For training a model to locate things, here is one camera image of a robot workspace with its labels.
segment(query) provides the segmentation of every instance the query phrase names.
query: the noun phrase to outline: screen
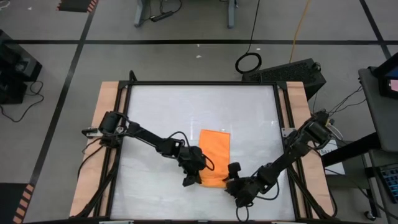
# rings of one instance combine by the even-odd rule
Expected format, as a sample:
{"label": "screen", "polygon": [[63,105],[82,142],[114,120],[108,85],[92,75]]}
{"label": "screen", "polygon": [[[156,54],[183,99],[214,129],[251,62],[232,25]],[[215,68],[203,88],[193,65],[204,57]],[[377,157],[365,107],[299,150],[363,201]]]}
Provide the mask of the screen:
{"label": "screen", "polygon": [[397,78],[398,79],[398,67],[395,67],[386,75],[387,78]]}
{"label": "screen", "polygon": [[398,80],[390,80],[391,90],[398,91]]}

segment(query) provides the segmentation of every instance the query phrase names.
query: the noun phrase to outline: desk leg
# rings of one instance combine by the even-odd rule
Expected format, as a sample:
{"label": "desk leg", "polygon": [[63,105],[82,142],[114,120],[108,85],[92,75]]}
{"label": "desk leg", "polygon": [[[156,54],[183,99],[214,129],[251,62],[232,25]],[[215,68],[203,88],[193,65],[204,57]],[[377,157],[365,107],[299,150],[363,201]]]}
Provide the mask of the desk leg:
{"label": "desk leg", "polygon": [[228,3],[228,28],[232,29],[235,25],[235,6],[236,0],[229,0]]}
{"label": "desk leg", "polygon": [[134,26],[140,27],[143,20],[144,9],[146,5],[146,0],[137,0],[137,10],[136,10],[136,18],[134,19]]}
{"label": "desk leg", "polygon": [[346,146],[338,148],[333,152],[325,154],[322,156],[323,165],[328,167],[330,165],[343,162],[347,159],[351,159],[352,157],[367,153],[371,149],[380,148],[381,146],[377,133],[372,133]]}

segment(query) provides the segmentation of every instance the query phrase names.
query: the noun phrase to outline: table leg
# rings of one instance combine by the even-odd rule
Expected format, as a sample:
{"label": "table leg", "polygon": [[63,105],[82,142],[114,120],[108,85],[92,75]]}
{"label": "table leg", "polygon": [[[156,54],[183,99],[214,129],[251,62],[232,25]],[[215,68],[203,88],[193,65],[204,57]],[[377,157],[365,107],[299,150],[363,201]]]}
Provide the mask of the table leg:
{"label": "table leg", "polygon": [[[375,201],[375,198],[373,197],[373,193],[372,193],[371,189],[366,189],[366,194],[369,196],[369,198],[371,198],[371,199],[373,199]],[[369,204],[371,206],[372,215],[374,217],[378,217],[379,218],[380,217],[379,209],[375,206],[375,204],[373,202],[369,201]]]}
{"label": "table leg", "polygon": [[330,165],[343,162],[352,157],[356,157],[367,153],[371,149],[380,149],[380,141],[377,133],[372,133],[355,142],[349,143],[346,146],[338,148],[328,154],[322,156],[323,165],[328,167]]}
{"label": "table leg", "polygon": [[236,0],[229,0],[228,3],[228,28],[232,29],[235,25],[235,6]]}
{"label": "table leg", "polygon": [[144,9],[147,0],[137,0],[136,18],[134,19],[134,26],[140,27],[143,21]]}

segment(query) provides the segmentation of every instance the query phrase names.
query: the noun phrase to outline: metal stand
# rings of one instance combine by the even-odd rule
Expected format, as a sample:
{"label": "metal stand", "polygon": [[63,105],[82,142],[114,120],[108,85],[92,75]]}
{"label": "metal stand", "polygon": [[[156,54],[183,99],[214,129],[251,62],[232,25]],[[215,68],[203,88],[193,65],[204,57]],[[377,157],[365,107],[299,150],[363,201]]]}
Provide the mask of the metal stand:
{"label": "metal stand", "polygon": [[232,29],[235,26],[235,8],[237,6],[236,0],[229,0],[228,2],[228,28]]}
{"label": "metal stand", "polygon": [[[144,20],[144,11],[146,4],[150,4],[150,0],[137,0],[136,15],[134,18],[134,26],[140,27]],[[236,0],[229,0],[228,2],[228,28],[232,29],[235,26],[235,8],[237,8],[238,3]]]}
{"label": "metal stand", "polygon": [[143,21],[144,9],[146,6],[147,0],[137,0],[137,10],[136,17],[134,19],[134,26],[140,27]]}

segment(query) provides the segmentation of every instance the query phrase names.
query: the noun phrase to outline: yellow cable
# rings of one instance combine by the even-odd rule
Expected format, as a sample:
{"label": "yellow cable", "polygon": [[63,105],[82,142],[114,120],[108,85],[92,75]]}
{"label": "yellow cable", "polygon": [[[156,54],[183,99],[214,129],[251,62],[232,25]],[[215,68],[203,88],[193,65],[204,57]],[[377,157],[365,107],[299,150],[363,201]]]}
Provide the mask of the yellow cable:
{"label": "yellow cable", "polygon": [[308,6],[310,5],[310,3],[311,3],[311,0],[307,0],[307,3],[306,3],[305,8],[304,8],[303,15],[301,16],[300,22],[298,22],[297,30],[296,30],[296,33],[294,34],[292,52],[290,53],[289,63],[292,63],[293,52],[294,52],[294,47],[295,47],[295,44],[296,44],[297,34],[299,34],[299,30],[300,30],[300,27],[301,27],[301,23],[302,23],[303,20],[304,20],[304,17],[305,17],[305,15],[306,15],[307,11],[308,11]]}

